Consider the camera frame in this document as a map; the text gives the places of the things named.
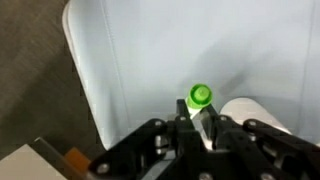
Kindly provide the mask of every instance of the green cap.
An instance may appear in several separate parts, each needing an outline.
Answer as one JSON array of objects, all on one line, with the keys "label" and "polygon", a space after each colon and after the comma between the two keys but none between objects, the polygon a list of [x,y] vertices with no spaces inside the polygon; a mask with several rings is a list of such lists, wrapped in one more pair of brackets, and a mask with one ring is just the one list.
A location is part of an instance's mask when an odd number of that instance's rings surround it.
[{"label": "green cap", "polygon": [[212,96],[211,89],[207,85],[196,84],[189,92],[187,105],[193,109],[202,109],[211,104]]}]

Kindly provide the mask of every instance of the white fabric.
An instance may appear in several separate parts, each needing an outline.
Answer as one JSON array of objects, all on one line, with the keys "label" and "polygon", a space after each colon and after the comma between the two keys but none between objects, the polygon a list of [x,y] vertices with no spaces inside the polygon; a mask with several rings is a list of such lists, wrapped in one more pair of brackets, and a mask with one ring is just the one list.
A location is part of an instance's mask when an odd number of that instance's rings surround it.
[{"label": "white fabric", "polygon": [[291,134],[291,132],[265,108],[249,98],[236,98],[229,101],[222,107],[220,114],[232,117],[232,119],[240,125],[242,125],[245,120],[257,119]]},{"label": "white fabric", "polygon": [[320,139],[319,0],[71,0],[69,44],[106,148],[195,83]]}]

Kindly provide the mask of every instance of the floor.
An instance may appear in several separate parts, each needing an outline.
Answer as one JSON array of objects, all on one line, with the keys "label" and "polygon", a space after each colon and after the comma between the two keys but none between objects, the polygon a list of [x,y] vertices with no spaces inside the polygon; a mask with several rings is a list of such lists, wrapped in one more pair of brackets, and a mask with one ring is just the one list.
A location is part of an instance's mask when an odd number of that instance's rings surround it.
[{"label": "floor", "polygon": [[61,25],[66,0],[0,1],[0,159],[39,136],[103,151]]}]

